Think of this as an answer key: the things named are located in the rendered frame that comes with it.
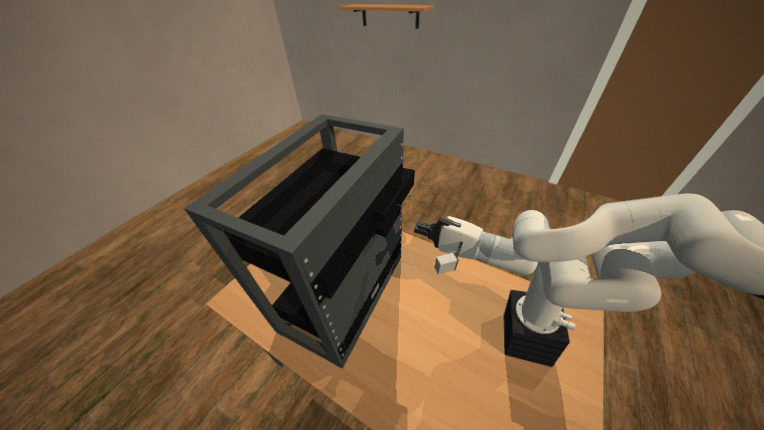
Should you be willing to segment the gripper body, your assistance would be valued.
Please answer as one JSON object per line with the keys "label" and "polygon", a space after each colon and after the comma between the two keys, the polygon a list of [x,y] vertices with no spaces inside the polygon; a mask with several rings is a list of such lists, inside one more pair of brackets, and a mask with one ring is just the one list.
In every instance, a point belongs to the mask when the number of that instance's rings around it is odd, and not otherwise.
{"label": "gripper body", "polygon": [[483,229],[451,216],[447,216],[445,219],[460,227],[442,226],[438,249],[446,254],[456,254],[460,242],[463,242],[458,257],[476,260],[484,235]]}

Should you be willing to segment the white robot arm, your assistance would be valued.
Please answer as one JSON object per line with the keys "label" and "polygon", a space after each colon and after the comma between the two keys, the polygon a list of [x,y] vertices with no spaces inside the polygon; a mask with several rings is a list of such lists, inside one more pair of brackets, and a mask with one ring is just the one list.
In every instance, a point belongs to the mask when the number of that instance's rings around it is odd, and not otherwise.
{"label": "white robot arm", "polygon": [[[591,254],[602,280],[591,279]],[[661,299],[657,279],[694,272],[764,295],[764,224],[746,212],[721,212],[697,194],[603,204],[584,222],[559,229],[528,210],[516,218],[510,239],[484,232],[476,260],[533,274],[516,314],[528,329],[548,334],[561,325],[575,329],[563,320],[572,318],[563,307],[646,310]]]}

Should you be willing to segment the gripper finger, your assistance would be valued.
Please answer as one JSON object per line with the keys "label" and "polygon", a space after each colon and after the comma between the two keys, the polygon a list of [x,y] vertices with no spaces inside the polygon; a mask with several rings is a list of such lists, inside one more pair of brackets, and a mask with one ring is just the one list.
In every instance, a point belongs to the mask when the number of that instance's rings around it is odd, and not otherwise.
{"label": "gripper finger", "polygon": [[418,233],[418,234],[421,234],[421,235],[424,235],[424,236],[427,236],[429,239],[431,239],[431,240],[434,242],[434,246],[435,246],[436,248],[438,248],[438,242],[439,242],[439,236],[440,236],[440,235],[437,235],[437,234],[432,234],[432,233],[428,233],[428,234],[426,234],[426,233],[423,233],[423,232],[419,232],[419,231],[416,231],[416,230],[414,230],[414,232],[415,232],[415,233]]}
{"label": "gripper finger", "polygon": [[432,233],[432,234],[440,235],[440,230],[441,230],[442,226],[456,226],[456,227],[460,227],[460,226],[458,226],[458,225],[456,225],[456,224],[454,224],[454,223],[452,223],[452,222],[450,222],[450,221],[448,221],[446,219],[439,218],[437,223],[432,223],[432,224],[427,224],[427,223],[424,223],[424,222],[421,222],[421,221],[417,221],[417,223],[416,223],[416,225],[414,227],[414,230],[419,231],[419,232],[423,232],[423,233],[426,233],[426,234]]}

